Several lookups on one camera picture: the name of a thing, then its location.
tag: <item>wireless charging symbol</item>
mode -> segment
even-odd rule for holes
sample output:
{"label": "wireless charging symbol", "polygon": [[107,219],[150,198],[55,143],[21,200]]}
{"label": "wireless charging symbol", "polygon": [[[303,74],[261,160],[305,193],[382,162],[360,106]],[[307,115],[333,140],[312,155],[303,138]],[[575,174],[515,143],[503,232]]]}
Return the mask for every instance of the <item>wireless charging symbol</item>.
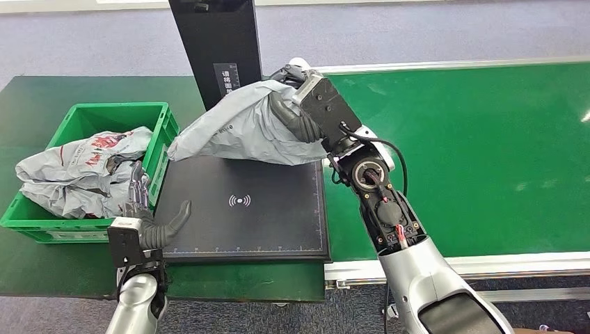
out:
{"label": "wireless charging symbol", "polygon": [[230,196],[229,204],[231,207],[238,205],[238,204],[243,205],[245,207],[249,207],[250,203],[252,203],[252,200],[250,199],[250,195],[246,195],[243,198],[238,198],[235,195]]}

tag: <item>gray plastic bag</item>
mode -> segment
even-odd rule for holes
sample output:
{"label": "gray plastic bag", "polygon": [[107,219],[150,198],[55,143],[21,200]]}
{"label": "gray plastic bag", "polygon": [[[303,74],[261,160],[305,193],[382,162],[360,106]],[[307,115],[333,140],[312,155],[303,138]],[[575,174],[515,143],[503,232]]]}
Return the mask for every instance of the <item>gray plastic bag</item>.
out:
{"label": "gray plastic bag", "polygon": [[326,157],[319,141],[302,143],[277,119],[269,108],[269,94],[282,95],[291,102],[296,89],[274,80],[259,81],[227,94],[172,142],[168,156],[173,161],[196,155],[229,159],[250,159],[273,164],[299,165]]}

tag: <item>floor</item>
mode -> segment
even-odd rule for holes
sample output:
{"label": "floor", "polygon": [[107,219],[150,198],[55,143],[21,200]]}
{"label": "floor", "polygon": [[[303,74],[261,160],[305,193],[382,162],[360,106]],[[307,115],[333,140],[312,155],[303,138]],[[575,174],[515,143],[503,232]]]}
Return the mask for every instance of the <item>floor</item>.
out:
{"label": "floor", "polygon": [[[487,0],[257,9],[263,72],[313,65],[590,56],[590,1]],[[2,15],[0,89],[17,75],[191,75],[169,10]],[[380,333],[382,287],[326,302],[173,301],[160,333]],[[0,297],[2,333],[103,333],[113,301]],[[590,328],[590,302],[499,304],[514,326]],[[394,321],[390,333],[399,333]]]}
{"label": "floor", "polygon": [[[114,301],[0,297],[0,328],[5,334],[104,333]],[[375,334],[383,332],[383,286],[326,292],[324,303],[200,303],[172,301],[158,333],[192,334]],[[590,301],[499,303],[515,327],[553,328],[590,334]],[[389,321],[389,334],[400,334]]]}

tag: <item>green plastic crate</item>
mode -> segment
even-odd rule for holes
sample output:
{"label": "green plastic crate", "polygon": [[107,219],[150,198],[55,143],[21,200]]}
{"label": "green plastic crate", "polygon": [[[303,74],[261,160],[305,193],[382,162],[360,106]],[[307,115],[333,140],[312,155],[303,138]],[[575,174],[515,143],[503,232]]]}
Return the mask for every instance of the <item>green plastic crate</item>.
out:
{"label": "green plastic crate", "polygon": [[[166,150],[178,135],[178,124],[165,102],[76,104],[65,115],[48,148],[88,138],[102,131],[126,132],[140,126],[153,131],[143,158],[152,178],[148,189],[154,206],[168,166]],[[20,192],[0,219],[0,226],[25,234],[42,244],[107,242],[112,218],[64,219],[54,216]]]}

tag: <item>red logo on bag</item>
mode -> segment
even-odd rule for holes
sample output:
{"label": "red logo on bag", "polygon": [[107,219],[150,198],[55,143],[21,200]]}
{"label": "red logo on bag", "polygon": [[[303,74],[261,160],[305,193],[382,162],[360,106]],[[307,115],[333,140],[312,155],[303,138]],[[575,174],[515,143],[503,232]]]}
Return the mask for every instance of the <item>red logo on bag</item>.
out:
{"label": "red logo on bag", "polygon": [[91,145],[95,146],[97,148],[113,148],[117,144],[119,144],[119,142],[123,138],[126,138],[126,137],[127,137],[127,134],[116,134],[113,136],[96,137],[96,139],[94,140],[93,143],[91,143]]}

